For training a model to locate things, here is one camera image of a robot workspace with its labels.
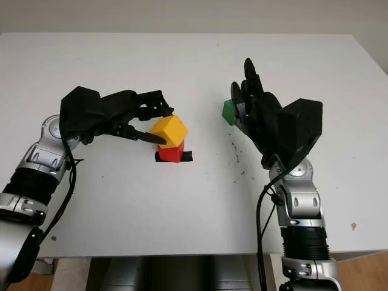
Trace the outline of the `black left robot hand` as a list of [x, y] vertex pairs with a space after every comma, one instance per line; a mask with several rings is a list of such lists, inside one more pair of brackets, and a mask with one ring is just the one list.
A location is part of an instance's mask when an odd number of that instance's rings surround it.
[[102, 105], [105, 109], [102, 121], [80, 134], [84, 145], [92, 143], [94, 137], [100, 135], [141, 140], [152, 144], [167, 144], [166, 138], [141, 132], [129, 124], [134, 118], [139, 121], [149, 121], [152, 118], [171, 116], [174, 108], [165, 101], [162, 91], [137, 94], [134, 91], [125, 90], [103, 97]]

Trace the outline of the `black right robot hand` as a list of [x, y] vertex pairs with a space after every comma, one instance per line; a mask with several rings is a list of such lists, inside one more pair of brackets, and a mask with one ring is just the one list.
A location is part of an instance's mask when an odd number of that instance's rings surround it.
[[259, 74], [250, 58], [244, 61], [245, 79], [230, 87], [236, 126], [254, 143], [262, 154], [261, 165], [268, 170], [278, 158], [275, 145], [275, 117], [281, 109], [277, 98], [265, 92]]

